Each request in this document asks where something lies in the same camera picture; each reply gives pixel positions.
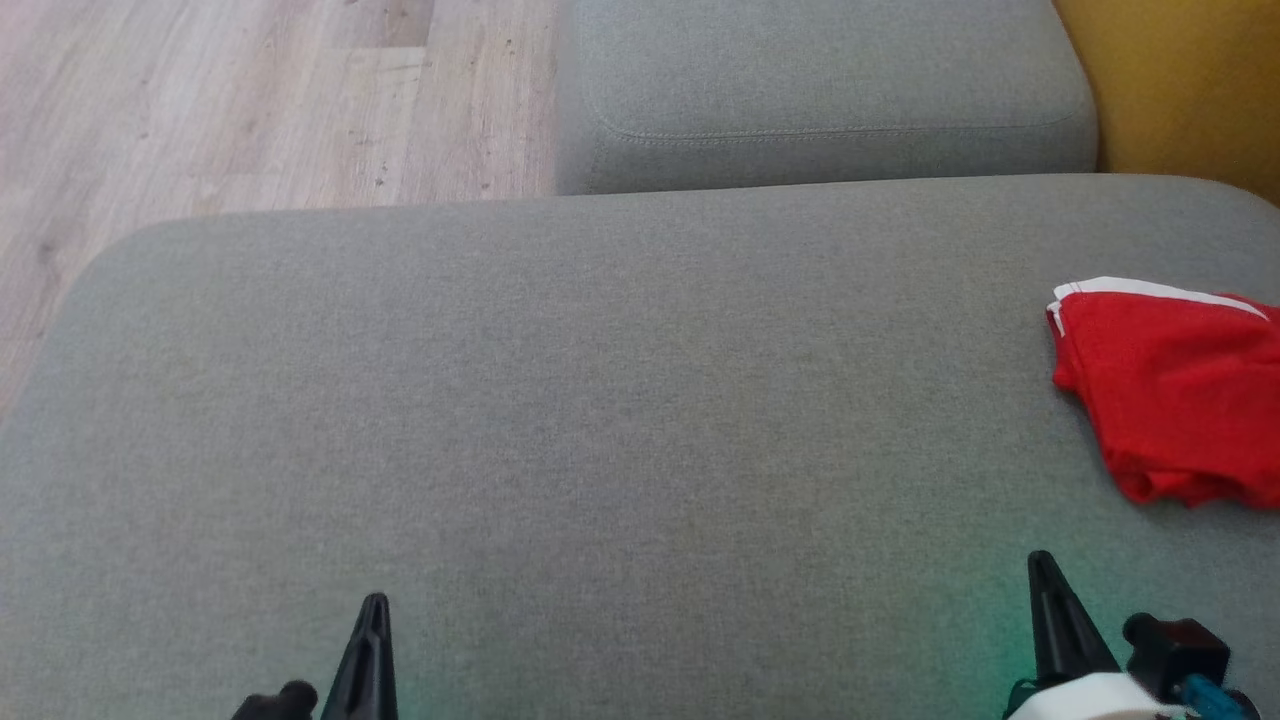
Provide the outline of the large grey sofa ottoman cushion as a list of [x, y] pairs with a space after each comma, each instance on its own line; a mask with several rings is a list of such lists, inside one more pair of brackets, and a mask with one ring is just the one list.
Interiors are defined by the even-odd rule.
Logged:
[[0, 720], [228, 720], [390, 600], [403, 717], [984, 720], [1048, 550], [1280, 720], [1280, 512], [1139, 506], [1096, 275], [1280, 301], [1280, 210], [1005, 176], [276, 211], [81, 274], [0, 425]]

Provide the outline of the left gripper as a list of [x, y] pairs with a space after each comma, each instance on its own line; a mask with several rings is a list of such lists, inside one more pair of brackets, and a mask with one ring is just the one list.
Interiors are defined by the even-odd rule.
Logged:
[[[232, 720], [312, 720], [317, 692], [287, 682], [275, 694], [250, 694]], [[367, 594], [320, 712], [320, 720], [401, 720], [387, 594]]]

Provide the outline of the large yellow sofa back cushion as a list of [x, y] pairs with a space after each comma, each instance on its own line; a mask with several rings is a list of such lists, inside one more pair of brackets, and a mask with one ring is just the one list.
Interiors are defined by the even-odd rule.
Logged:
[[1094, 96], [1103, 172], [1280, 206], [1280, 0], [1053, 0]]

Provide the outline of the red mesh shorts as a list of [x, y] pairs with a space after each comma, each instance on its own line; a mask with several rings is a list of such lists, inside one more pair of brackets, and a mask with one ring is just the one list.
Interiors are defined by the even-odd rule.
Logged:
[[1053, 383], [1105, 442], [1280, 448], [1280, 307], [1149, 281], [1059, 286]]

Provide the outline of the blue connector on right gripper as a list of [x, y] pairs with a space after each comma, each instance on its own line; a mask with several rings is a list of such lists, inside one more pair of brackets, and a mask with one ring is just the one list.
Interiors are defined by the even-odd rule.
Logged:
[[1199, 720], [1260, 720], [1247, 694], [1222, 688], [1199, 674], [1184, 679], [1180, 700]]

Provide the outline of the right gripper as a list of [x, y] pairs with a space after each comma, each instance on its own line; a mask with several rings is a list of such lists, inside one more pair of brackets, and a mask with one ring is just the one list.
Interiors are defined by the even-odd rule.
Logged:
[[1132, 615], [1126, 671], [1053, 555], [1027, 559], [1036, 679], [1010, 694], [1005, 720], [1201, 720], [1180, 700], [1189, 675], [1224, 685], [1231, 651], [1194, 619]]

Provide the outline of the long grey sofa seat cushion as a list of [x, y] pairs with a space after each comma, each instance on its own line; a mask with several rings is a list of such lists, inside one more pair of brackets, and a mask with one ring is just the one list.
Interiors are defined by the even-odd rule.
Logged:
[[1088, 173], [1051, 0], [564, 0], [556, 190]]

